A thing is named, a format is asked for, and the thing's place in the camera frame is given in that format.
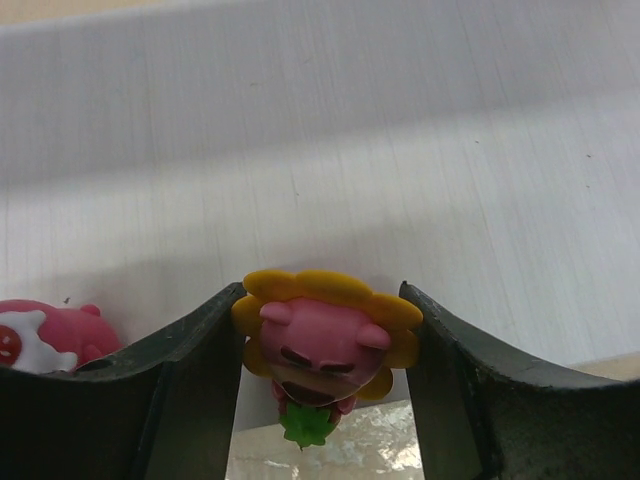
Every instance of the yellow flower petal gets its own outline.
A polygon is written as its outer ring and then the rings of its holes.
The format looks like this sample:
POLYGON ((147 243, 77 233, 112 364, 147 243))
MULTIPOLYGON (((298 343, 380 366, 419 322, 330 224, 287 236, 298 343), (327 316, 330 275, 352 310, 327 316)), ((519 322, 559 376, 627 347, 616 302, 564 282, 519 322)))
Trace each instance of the yellow flower petal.
POLYGON ((293 273, 281 270, 261 270, 244 277, 242 285, 264 302, 286 302, 302 296, 293 273))
POLYGON ((420 340, 409 330, 390 332, 391 348, 384 357, 389 368, 410 368, 418 363, 420 340))
POLYGON ((418 307, 386 293, 376 293, 361 308, 375 323, 388 331, 413 330, 423 320, 418 307))
POLYGON ((271 377, 267 361, 262 355, 262 350, 260 350, 260 341, 258 338, 250 338, 249 341, 244 344, 242 361, 244 366, 247 367, 247 370, 254 375, 258 377, 271 377))
POLYGON ((381 400, 387 396, 393 387, 393 373, 387 367, 382 367, 369 383, 356 393, 362 400, 381 400))
POLYGON ((373 294, 366 283, 343 273, 305 270, 296 281, 305 297, 333 305, 359 308, 373 294))
POLYGON ((231 318, 236 331, 248 337, 257 337, 262 327, 260 309, 264 302, 252 295, 241 298, 231 307, 231 318))

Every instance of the red eye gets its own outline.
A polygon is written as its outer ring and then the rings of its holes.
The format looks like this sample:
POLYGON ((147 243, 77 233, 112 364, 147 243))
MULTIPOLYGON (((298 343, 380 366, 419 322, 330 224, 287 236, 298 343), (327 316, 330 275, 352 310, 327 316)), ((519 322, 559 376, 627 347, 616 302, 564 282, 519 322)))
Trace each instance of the red eye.
POLYGON ((13 365, 22 351, 22 340, 15 330, 0 325, 0 363, 13 365))

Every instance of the pink figurine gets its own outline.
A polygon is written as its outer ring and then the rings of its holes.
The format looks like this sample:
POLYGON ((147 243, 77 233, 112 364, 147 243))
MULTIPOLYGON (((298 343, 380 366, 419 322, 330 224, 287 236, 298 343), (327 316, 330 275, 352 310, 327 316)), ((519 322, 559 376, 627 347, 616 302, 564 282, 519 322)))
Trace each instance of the pink figurine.
POLYGON ((249 295, 234 304, 232 316, 249 337, 244 365, 271 378, 285 438, 301 448, 323 445, 357 399, 389 393, 391 368, 408 368, 418 359, 411 330, 422 312, 353 277, 264 270, 247 275, 243 285, 249 295))
POLYGON ((0 301, 0 363, 16 370, 70 372, 122 346, 95 305, 73 309, 0 301))

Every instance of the kirby arm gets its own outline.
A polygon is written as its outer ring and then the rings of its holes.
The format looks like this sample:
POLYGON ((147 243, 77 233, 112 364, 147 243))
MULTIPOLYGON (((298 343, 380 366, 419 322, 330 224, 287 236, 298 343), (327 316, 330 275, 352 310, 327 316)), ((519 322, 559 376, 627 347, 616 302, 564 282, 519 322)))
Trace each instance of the kirby arm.
POLYGON ((287 394, 275 380, 271 381, 271 394, 273 395, 273 398, 278 401, 287 398, 287 394))
POLYGON ((338 411, 342 415, 349 415, 356 406, 356 397, 355 395, 351 395, 350 397, 344 398, 337 403, 338 411))
POLYGON ((96 317, 102 316, 102 312, 100 312, 100 309, 95 305, 83 305, 82 307, 80 307, 80 311, 88 313, 89 315, 94 315, 96 317))

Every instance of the sunflower kirby figurine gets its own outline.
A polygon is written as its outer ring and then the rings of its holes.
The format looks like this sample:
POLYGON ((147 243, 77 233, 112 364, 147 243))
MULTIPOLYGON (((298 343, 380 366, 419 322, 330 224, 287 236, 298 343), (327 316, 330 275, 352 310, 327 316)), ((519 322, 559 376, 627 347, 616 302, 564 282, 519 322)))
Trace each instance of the sunflower kirby figurine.
POLYGON ((379 400, 393 385, 391 368, 413 366, 411 332, 422 312, 393 295, 374 293, 350 276, 306 270, 247 275, 248 296, 232 309, 249 337, 244 365, 272 379, 285 438, 324 445, 357 399, 379 400))

